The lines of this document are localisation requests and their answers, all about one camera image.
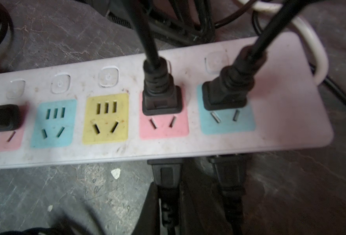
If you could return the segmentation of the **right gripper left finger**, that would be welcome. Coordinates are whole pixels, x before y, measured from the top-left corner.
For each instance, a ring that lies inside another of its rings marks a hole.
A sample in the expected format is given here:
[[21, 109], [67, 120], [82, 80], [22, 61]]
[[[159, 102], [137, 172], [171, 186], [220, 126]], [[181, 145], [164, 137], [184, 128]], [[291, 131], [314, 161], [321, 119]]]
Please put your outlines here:
[[142, 211], [132, 235], [160, 235], [160, 205], [158, 187], [150, 184]]

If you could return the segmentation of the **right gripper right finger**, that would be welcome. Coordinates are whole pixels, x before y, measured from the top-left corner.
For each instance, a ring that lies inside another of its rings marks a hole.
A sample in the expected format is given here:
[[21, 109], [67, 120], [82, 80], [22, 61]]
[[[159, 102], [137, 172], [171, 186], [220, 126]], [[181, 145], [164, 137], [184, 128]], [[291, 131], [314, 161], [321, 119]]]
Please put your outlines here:
[[189, 204], [184, 225], [190, 235], [231, 235], [226, 221], [223, 200], [212, 171], [197, 164], [183, 166], [183, 194]]

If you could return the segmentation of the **black plug with cable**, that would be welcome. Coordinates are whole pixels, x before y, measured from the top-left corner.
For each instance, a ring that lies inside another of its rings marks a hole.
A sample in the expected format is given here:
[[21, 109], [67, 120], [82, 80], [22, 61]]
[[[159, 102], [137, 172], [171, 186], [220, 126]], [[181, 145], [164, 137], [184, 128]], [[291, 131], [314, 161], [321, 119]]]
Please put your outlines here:
[[139, 1], [121, 1], [145, 51], [142, 112], [146, 116], [178, 114], [183, 109], [182, 92], [168, 72], [166, 59], [159, 56], [146, 16]]
[[285, 1], [253, 45], [242, 48], [234, 63], [202, 85], [204, 108], [208, 111], [242, 108], [253, 89], [254, 76], [267, 60], [267, 48], [310, 1]]

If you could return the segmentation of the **white power strip coloured sockets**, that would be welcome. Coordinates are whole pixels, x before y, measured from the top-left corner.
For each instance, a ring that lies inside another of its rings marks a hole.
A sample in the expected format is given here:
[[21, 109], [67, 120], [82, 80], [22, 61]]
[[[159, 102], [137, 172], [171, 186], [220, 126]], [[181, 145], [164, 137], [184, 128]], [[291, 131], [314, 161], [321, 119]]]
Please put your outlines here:
[[142, 112], [144, 55], [0, 74], [0, 105], [26, 110], [0, 132], [0, 169], [316, 148], [333, 130], [298, 36], [281, 34], [247, 106], [207, 111], [202, 84], [255, 38], [162, 51], [182, 90], [179, 114]]

